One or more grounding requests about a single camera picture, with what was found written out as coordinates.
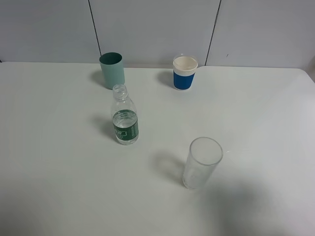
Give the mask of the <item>clear plastic bottle green label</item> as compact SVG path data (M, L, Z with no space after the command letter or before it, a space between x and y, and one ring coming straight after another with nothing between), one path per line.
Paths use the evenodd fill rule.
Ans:
M111 117L116 138L122 145L131 145L139 137L138 116L134 102L123 84L113 87Z

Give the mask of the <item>white cup blue sleeve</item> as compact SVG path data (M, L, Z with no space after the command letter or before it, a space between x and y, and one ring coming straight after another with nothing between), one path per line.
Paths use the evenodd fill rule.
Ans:
M187 90L191 87L196 70L197 60L192 56L180 54L173 60L173 84L178 90Z

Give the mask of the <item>teal green tumbler cup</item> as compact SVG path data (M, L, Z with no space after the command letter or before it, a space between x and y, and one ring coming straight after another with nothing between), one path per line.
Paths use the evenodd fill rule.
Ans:
M112 89L115 85L125 83L123 57L116 52L108 52L99 58L102 74L104 76L104 86Z

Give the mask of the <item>clear drinking glass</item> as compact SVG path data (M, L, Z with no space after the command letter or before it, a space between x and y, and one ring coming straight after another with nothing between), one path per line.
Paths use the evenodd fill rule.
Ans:
M183 184L188 189L203 187L221 162L221 145L209 137L199 137L192 141L183 173Z

